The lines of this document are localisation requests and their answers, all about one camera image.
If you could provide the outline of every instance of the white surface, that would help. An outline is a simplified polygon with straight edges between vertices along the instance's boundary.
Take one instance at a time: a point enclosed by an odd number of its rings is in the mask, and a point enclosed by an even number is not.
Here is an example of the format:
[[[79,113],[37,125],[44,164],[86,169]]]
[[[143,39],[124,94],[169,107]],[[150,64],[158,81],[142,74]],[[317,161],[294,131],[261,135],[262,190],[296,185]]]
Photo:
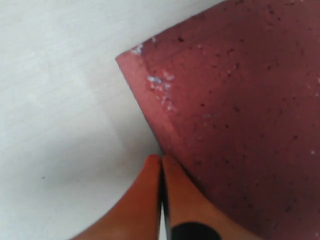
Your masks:
[[[114,59],[216,2],[0,0],[0,239],[70,238],[120,198],[159,147]]]

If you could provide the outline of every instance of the white table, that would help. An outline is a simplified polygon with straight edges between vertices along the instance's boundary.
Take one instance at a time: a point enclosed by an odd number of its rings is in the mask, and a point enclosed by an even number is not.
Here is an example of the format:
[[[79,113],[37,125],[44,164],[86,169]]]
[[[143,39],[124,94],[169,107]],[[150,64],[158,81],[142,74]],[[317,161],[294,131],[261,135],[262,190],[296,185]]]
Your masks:
[[[217,2],[0,0],[0,239],[64,240],[112,207],[160,152],[115,57]]]

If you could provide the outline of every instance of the table surface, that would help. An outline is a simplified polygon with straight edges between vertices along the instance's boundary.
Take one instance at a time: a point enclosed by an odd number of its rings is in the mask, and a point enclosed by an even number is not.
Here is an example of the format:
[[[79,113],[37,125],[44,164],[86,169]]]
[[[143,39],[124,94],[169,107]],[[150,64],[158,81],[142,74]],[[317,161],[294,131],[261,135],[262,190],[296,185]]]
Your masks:
[[[115,57],[218,2],[0,0],[0,239],[67,239],[113,206],[160,152]]]

